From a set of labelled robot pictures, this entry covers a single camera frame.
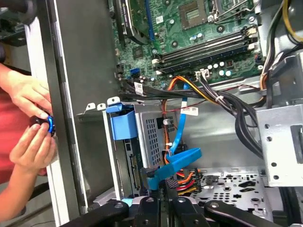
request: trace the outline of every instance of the cable tie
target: cable tie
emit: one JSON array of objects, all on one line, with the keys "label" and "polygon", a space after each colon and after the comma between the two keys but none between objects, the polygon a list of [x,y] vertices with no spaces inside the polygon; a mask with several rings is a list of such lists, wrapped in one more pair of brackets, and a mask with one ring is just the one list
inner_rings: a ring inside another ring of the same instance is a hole
[{"label": "cable tie", "polygon": [[223,98],[224,98],[223,96],[218,96],[218,97],[215,99],[215,101],[218,102],[219,99],[221,99],[221,100],[223,101]]}]

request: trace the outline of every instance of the blue plastic clip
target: blue plastic clip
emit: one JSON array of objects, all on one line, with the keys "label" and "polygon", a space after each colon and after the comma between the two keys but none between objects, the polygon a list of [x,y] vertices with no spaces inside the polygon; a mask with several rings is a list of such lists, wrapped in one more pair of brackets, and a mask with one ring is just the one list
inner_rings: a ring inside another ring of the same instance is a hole
[{"label": "blue plastic clip", "polygon": [[149,189],[157,190],[160,181],[165,180],[166,178],[174,175],[180,169],[195,162],[200,157],[202,157],[202,152],[200,148],[189,149],[177,155],[167,157],[170,163],[165,166],[162,166],[160,169],[157,169],[154,173],[153,178],[147,178]]},{"label": "blue plastic clip", "polygon": [[119,115],[110,118],[114,140],[126,140],[138,136],[136,118],[134,115],[134,107],[132,105],[123,105],[117,103],[106,108],[108,114],[118,113],[122,110],[132,110],[124,115]]}]

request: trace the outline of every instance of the person's arm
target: person's arm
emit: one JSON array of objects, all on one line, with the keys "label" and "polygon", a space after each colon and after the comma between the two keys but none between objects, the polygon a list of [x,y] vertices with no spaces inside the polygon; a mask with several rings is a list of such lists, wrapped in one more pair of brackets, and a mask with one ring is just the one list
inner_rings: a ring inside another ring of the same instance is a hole
[{"label": "person's arm", "polygon": [[16,165],[6,189],[0,194],[0,222],[14,218],[32,195],[37,174],[52,161],[55,141],[48,124],[27,129],[10,153]]},{"label": "person's arm", "polygon": [[46,119],[48,114],[42,109],[52,114],[51,98],[46,81],[25,76],[0,64],[0,88],[7,92],[13,103],[29,117],[35,115]]}]

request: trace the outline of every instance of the red shirt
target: red shirt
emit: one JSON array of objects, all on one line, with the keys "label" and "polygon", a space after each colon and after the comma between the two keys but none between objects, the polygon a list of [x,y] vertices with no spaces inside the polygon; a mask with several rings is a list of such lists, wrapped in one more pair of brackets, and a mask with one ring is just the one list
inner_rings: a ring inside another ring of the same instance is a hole
[{"label": "red shirt", "polygon": [[28,116],[0,88],[0,184],[9,181],[14,168],[9,153],[27,128],[28,120]]}]

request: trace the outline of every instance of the sticker label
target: sticker label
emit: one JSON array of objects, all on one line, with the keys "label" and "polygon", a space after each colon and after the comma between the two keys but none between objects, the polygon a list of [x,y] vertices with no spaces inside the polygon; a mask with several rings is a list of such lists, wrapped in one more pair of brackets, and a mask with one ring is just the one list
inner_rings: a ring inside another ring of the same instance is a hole
[{"label": "sticker label", "polygon": [[137,95],[143,96],[143,85],[141,83],[134,82],[134,89]]},{"label": "sticker label", "polygon": [[186,114],[186,115],[191,115],[191,116],[198,116],[199,115],[199,108],[198,107],[186,107],[187,102],[182,102],[181,104],[181,111],[180,113]]},{"label": "sticker label", "polygon": [[160,23],[163,23],[163,22],[164,22],[163,16],[160,16],[160,17],[156,18],[156,24],[160,24]]}]

